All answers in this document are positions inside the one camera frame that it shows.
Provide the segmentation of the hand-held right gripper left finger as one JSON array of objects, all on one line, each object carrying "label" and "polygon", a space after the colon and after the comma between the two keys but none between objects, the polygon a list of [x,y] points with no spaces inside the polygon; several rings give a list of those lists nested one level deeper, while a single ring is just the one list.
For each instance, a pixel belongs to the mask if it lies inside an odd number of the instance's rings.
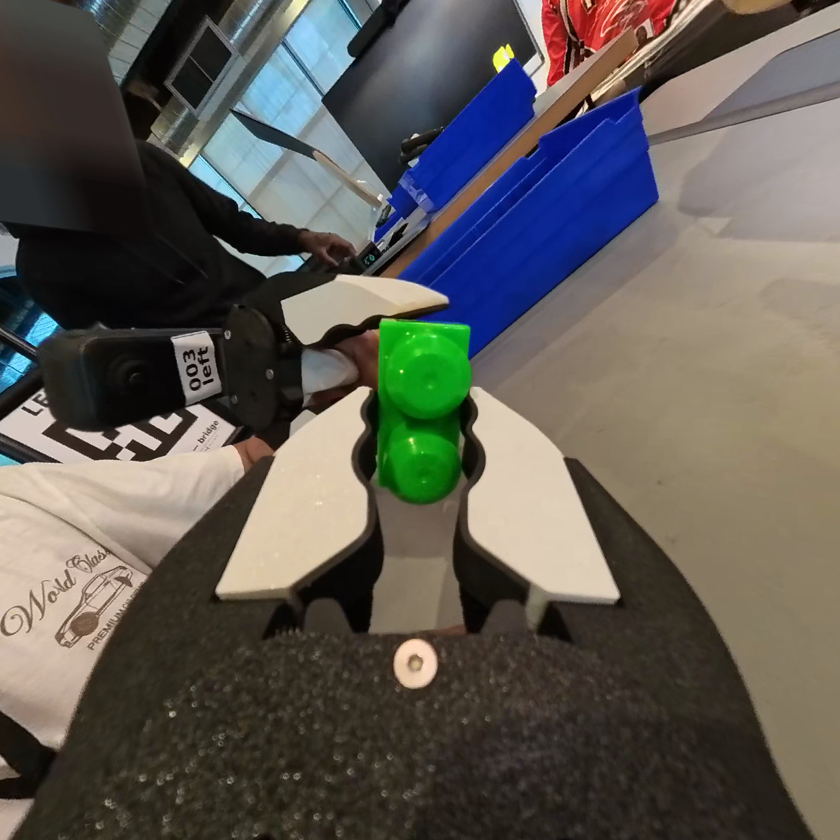
[{"label": "hand-held right gripper left finger", "polygon": [[220,601],[371,594],[384,548],[371,477],[376,393],[362,386],[277,450],[224,572]]}]

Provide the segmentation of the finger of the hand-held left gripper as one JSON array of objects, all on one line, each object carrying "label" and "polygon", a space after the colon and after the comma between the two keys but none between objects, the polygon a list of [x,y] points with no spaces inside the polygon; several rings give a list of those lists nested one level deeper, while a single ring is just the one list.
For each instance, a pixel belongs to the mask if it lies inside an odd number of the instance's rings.
[{"label": "finger of the hand-held left gripper", "polygon": [[303,408],[327,408],[351,393],[360,382],[356,363],[339,350],[301,352]]},{"label": "finger of the hand-held left gripper", "polygon": [[416,320],[449,307],[445,294],[409,280],[337,275],[281,301],[290,334],[307,349],[331,349],[384,319]]}]

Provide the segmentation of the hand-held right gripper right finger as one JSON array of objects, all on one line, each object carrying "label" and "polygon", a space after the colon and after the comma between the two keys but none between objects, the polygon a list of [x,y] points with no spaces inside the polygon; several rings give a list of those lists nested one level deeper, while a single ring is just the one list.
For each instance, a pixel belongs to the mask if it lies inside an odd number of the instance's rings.
[{"label": "hand-held right gripper right finger", "polygon": [[465,625],[515,602],[526,625],[561,604],[618,606],[621,593],[566,458],[482,388],[461,407],[462,470],[453,568]]}]

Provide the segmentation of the green two-stud toy block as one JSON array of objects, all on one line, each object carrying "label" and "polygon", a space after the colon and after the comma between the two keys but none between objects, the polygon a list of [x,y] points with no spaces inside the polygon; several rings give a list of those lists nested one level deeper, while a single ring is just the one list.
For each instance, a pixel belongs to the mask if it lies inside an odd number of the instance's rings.
[{"label": "green two-stud toy block", "polygon": [[459,481],[469,337],[465,324],[381,321],[377,478],[405,502],[435,503]]}]

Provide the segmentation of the blue plastic storage bin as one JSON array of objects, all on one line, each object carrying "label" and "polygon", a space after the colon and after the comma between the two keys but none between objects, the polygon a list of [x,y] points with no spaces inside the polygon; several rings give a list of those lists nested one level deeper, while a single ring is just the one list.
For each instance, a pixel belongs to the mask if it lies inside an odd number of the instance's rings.
[{"label": "blue plastic storage bin", "polygon": [[474,356],[657,201],[636,88],[544,134],[400,278],[448,298]]}]

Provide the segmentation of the person's left forearm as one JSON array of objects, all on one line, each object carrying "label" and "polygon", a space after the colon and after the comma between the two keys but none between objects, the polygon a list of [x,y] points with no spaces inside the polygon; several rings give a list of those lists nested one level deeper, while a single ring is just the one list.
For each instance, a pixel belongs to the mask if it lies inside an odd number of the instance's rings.
[{"label": "person's left forearm", "polygon": [[276,449],[258,436],[250,436],[233,445],[244,468],[248,473],[260,460],[273,457]]}]

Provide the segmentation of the person's left hand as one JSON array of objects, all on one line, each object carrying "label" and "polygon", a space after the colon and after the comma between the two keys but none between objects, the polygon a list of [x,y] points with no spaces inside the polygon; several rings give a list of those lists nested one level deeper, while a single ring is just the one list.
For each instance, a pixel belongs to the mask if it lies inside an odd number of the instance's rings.
[{"label": "person's left hand", "polygon": [[351,336],[338,342],[328,350],[339,350],[343,352],[358,366],[360,370],[360,382],[354,390],[361,386],[369,387],[373,390],[377,388],[380,356],[380,331],[378,329]]}]

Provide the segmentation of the framed marker sign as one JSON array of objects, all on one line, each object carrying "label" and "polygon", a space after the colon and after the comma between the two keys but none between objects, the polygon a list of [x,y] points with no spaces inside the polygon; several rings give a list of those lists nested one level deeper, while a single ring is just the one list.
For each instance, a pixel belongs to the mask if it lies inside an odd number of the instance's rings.
[{"label": "framed marker sign", "polygon": [[145,421],[85,432],[54,417],[37,391],[2,418],[2,445],[25,463],[76,464],[119,460],[144,463],[167,455],[215,450],[232,443],[239,428],[214,410],[194,405]]}]

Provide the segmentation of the person's white shirt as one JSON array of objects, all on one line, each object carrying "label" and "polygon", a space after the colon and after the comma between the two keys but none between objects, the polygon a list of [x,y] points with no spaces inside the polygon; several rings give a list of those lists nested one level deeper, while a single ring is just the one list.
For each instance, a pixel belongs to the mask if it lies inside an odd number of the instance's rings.
[{"label": "person's white shirt", "polygon": [[2,714],[60,749],[140,588],[245,470],[233,446],[2,468]]}]

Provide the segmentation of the black-backed tilted board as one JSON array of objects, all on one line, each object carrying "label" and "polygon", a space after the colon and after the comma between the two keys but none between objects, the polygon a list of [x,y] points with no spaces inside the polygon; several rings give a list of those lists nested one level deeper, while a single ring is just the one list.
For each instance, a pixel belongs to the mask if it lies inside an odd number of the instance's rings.
[{"label": "black-backed tilted board", "polygon": [[229,113],[258,140],[262,140],[287,151],[301,154],[302,156],[319,163],[321,167],[335,176],[343,184],[343,186],[346,186],[352,194],[359,197],[364,203],[368,204],[373,209],[382,208],[384,202],[382,196],[373,193],[362,182],[354,179],[352,175],[342,169],[337,163],[335,163],[335,161],[329,158],[329,156],[322,151],[297,137],[291,136],[288,133],[268,125],[265,122],[257,120],[235,108],[231,108]]}]

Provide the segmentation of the blue background bins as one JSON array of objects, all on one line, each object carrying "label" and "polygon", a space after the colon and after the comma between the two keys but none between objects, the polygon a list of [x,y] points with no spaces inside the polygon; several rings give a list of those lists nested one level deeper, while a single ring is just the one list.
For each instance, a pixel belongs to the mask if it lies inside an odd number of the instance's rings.
[{"label": "blue background bins", "polygon": [[388,201],[394,215],[446,206],[532,119],[536,95],[511,59],[403,174]]}]

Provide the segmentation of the black monitor screen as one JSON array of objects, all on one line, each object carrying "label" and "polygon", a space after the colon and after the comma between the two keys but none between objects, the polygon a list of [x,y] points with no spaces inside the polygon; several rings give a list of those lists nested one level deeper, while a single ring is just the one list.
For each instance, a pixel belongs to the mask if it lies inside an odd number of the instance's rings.
[{"label": "black monitor screen", "polygon": [[407,2],[322,104],[355,144],[398,145],[451,120],[495,75],[493,56],[507,46],[528,73],[542,66],[522,2]]}]

